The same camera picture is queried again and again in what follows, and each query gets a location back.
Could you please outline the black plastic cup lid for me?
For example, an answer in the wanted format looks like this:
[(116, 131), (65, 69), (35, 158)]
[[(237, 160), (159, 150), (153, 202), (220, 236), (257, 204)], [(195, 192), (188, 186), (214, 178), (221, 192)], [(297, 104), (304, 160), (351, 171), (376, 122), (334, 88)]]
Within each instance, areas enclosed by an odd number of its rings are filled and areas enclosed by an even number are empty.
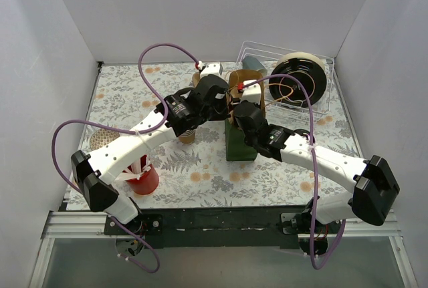
[(294, 132), (296, 134), (299, 134), (299, 135), (305, 137), (306, 139), (310, 138), (310, 131), (309, 130), (299, 128), (299, 129), (295, 129)]

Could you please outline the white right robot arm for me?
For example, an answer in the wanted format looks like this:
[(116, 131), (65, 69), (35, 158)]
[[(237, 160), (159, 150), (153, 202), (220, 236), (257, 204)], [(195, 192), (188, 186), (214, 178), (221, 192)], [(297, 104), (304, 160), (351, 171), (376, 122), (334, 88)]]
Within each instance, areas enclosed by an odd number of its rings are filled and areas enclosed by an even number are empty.
[(374, 226), (384, 224), (400, 191), (384, 158), (355, 158), (311, 145), (309, 135), (269, 124), (262, 110), (248, 101), (237, 105), (233, 115), (245, 135), (244, 142), (262, 156), (317, 172), (345, 189), (310, 200), (300, 214), (285, 223), (287, 228), (317, 233), (327, 224), (353, 218)]

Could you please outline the brown and green paper bag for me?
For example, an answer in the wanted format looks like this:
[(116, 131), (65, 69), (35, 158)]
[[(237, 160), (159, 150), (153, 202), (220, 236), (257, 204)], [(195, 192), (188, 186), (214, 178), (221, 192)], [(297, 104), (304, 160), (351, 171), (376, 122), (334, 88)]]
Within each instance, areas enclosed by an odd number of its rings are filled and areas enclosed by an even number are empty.
[(282, 161), (281, 150), (294, 132), (270, 124), (265, 117), (264, 85), (254, 83), (262, 74), (239, 69), (229, 74), (231, 117), (225, 120), (226, 160), (254, 161), (258, 154)]

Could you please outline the stack of kraft paper cups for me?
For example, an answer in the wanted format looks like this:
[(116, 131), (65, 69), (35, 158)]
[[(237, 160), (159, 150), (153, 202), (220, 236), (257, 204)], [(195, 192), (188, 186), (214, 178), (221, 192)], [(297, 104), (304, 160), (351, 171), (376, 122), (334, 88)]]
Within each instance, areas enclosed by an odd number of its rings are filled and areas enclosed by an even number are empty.
[(179, 136), (182, 144), (192, 144), (195, 141), (196, 130), (187, 130)]

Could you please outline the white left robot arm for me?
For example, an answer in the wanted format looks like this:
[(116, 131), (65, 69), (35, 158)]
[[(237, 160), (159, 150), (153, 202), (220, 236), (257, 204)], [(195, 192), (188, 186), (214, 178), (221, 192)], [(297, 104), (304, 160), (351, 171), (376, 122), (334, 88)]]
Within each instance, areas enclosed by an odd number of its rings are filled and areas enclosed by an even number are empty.
[(71, 157), (74, 180), (90, 210), (113, 216), (125, 233), (136, 234), (142, 228), (137, 205), (119, 193), (113, 182), (156, 147), (207, 121), (226, 119), (228, 89), (223, 78), (207, 75), (184, 96), (165, 97), (129, 134), (88, 154), (75, 152)]

